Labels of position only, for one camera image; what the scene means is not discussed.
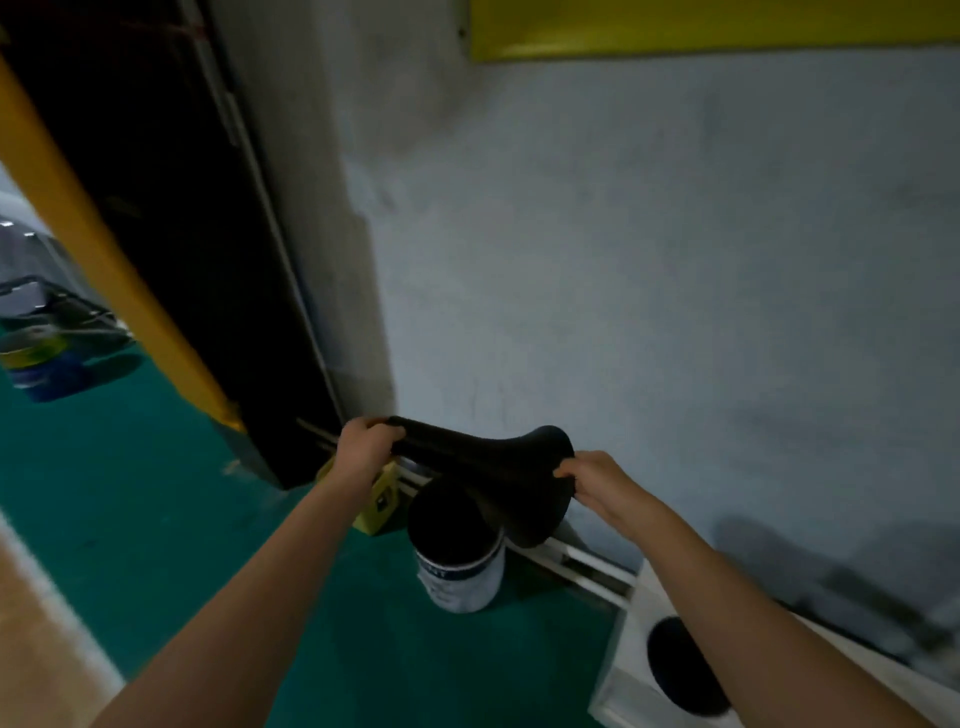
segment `yellow stripe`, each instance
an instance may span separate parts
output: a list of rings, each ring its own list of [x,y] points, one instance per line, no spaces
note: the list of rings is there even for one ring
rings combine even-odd
[[[472,0],[477,61],[960,39],[957,0]]]
[[[127,322],[180,395],[217,422],[244,431],[216,379],[117,246],[30,98],[2,60],[0,159],[43,222]]]

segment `yellow box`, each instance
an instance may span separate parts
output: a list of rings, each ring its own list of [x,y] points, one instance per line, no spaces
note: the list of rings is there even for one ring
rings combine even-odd
[[[335,457],[331,457],[320,468],[317,473],[318,483],[329,475],[333,469],[334,459]],[[373,482],[370,502],[360,511],[360,515],[353,522],[353,527],[368,536],[372,536],[383,528],[384,523],[390,520],[399,503],[399,492],[396,488],[396,463],[388,463]]]

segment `white bucket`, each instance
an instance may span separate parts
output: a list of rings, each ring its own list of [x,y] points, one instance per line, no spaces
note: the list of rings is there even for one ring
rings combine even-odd
[[[447,612],[479,612],[493,601],[500,589],[505,551],[502,528],[489,554],[479,561],[461,567],[434,564],[414,549],[420,564],[417,578],[426,588],[433,603]]]
[[[478,612],[503,580],[506,539],[494,530],[458,482],[438,478],[410,504],[407,532],[417,555],[418,579],[447,612]]]

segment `blue bucket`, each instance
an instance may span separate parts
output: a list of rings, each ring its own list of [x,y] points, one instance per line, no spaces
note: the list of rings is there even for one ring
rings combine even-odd
[[[66,339],[50,326],[22,328],[0,336],[0,365],[13,387],[37,402],[75,394],[92,380]]]

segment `black hole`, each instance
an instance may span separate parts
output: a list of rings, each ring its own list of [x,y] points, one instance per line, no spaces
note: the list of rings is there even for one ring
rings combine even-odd
[[[660,689],[688,713],[716,717],[730,709],[730,700],[679,617],[663,619],[651,630],[647,661]]]
[[[407,533],[417,551],[444,567],[479,561],[497,537],[464,487],[442,477],[423,486],[410,503]]]

